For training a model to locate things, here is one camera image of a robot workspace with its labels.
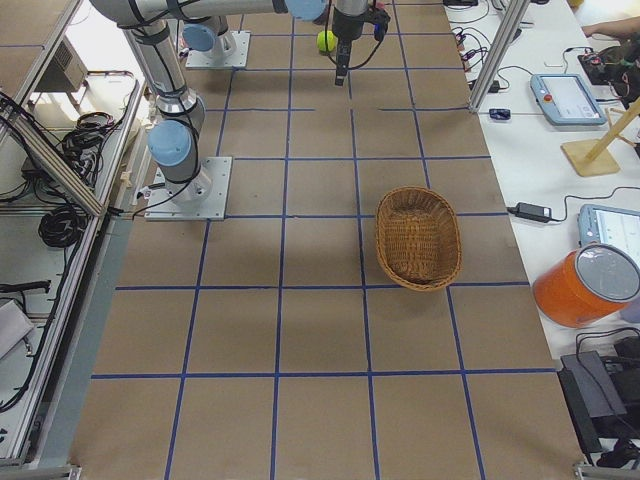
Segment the green apple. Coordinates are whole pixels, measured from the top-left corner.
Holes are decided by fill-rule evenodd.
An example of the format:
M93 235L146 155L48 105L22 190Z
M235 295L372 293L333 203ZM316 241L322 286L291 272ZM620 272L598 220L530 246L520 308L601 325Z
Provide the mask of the green apple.
M331 30L323 30L316 37L316 46L320 53L329 54L336 46L336 38Z

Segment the woven wicker basket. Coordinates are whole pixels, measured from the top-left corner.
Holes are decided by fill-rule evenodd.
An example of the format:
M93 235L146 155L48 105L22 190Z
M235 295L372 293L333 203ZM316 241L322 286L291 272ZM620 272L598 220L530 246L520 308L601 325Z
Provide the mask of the woven wicker basket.
M431 189L404 186L387 192L377 207L375 239L382 270L410 290L445 288L461 270L456 213Z

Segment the small blue black device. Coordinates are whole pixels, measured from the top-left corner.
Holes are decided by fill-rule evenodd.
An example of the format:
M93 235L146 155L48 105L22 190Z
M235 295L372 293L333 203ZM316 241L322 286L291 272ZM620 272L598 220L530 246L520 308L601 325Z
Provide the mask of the small blue black device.
M490 108L489 117L495 121L508 121L511 119L511 110L507 108Z

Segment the upper teach pendant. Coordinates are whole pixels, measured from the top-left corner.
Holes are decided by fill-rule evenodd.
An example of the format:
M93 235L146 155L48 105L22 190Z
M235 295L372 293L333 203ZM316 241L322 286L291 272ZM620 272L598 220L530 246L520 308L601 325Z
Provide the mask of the upper teach pendant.
M577 74L534 74L530 89L546 120L555 126L600 126L607 119Z

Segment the teach pendant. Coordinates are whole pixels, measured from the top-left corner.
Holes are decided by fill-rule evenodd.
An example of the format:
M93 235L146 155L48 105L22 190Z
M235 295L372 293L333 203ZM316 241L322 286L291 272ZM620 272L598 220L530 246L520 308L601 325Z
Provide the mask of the teach pendant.
M530 89L546 120L555 126L600 126L607 119L577 74L534 74Z
M579 244L604 243L629 255L639 253L639 212L585 204L578 215Z

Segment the black power adapter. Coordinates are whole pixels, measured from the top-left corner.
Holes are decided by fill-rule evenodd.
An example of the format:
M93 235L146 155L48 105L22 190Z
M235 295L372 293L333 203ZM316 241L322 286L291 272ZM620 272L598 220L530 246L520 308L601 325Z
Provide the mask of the black power adapter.
M507 212L517 218L539 223L548 223L553 220L549 207L526 202L518 202L516 205L508 207Z

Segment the wooden stand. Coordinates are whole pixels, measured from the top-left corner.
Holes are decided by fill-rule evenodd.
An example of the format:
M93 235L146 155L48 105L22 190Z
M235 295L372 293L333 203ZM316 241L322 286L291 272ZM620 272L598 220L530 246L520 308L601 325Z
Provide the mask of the wooden stand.
M618 163L608 151L608 146L616 139L631 146L637 145L624 137L622 132L639 115L639 103L640 99L637 98L626 111L615 110L621 113L621 117L615 123L609 122L609 130L601 139L571 141L561 145L562 152L579 176L614 174L620 170Z

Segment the lower teach pendant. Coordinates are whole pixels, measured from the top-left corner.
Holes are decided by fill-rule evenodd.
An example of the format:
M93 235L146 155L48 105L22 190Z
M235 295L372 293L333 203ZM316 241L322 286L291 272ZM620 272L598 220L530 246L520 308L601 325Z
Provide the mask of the lower teach pendant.
M639 212L585 204L578 215L579 244L604 243L629 255L639 253Z

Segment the orange bucket with grey lid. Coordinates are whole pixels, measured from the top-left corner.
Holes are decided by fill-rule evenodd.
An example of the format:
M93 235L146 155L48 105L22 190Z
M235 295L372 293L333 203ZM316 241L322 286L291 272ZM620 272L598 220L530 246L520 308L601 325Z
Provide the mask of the orange bucket with grey lid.
M550 320L582 328L639 296L639 267L622 250L592 243L570 252L533 284L537 306Z

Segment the aluminium frame post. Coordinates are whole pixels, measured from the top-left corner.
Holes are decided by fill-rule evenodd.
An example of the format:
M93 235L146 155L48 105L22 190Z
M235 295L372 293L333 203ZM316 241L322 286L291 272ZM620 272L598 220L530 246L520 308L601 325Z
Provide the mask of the aluminium frame post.
M504 12L503 19L496 31L495 38L489 49L476 82L471 90L468 109L472 113L477 113L484 101L497 70L506 54L509 45L513 41L516 30L529 5L528 0L511 1Z

